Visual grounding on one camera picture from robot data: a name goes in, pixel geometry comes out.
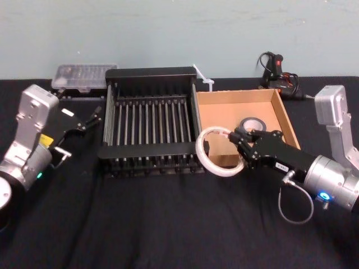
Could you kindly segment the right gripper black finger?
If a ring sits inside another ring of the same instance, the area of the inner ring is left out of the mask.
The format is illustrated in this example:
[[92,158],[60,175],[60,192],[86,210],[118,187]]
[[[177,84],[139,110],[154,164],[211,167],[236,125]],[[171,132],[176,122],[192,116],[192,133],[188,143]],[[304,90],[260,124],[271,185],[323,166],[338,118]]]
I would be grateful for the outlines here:
[[239,143],[240,141],[253,143],[253,136],[251,132],[248,132],[245,129],[237,127],[233,132],[230,132],[229,140],[232,143]]
[[252,148],[246,141],[239,141],[237,144],[238,153],[244,158],[247,163],[247,167],[252,169]]

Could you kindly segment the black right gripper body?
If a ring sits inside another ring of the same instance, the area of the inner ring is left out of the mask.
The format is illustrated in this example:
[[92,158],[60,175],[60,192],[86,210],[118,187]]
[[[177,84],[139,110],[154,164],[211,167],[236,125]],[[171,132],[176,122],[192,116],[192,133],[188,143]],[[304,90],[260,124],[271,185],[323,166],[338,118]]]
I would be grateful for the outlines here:
[[285,143],[283,133],[278,130],[251,131],[248,142],[252,143],[248,154],[249,168],[268,167],[280,173],[294,172],[292,180],[303,183],[316,157]]

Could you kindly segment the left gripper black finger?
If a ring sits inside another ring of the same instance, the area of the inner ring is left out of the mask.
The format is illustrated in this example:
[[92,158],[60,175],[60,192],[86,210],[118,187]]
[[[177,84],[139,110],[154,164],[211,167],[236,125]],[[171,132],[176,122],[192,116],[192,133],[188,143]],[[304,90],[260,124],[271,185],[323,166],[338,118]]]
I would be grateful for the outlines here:
[[87,122],[85,122],[84,124],[81,125],[81,127],[79,127],[79,130],[81,132],[86,132],[87,130],[99,125],[101,123],[102,119],[101,118],[91,118],[89,119]]
[[90,115],[90,117],[82,122],[82,125],[96,125],[98,124],[102,119],[100,117],[100,112],[102,108],[100,106],[96,107],[93,113]]

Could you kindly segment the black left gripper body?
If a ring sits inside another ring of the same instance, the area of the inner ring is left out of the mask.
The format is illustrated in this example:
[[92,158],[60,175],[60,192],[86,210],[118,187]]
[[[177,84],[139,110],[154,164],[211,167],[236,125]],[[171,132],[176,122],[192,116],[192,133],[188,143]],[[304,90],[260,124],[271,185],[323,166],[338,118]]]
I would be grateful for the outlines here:
[[67,109],[57,109],[47,121],[40,135],[40,144],[49,151],[54,151],[67,138],[74,135],[84,135],[86,127],[75,114]]

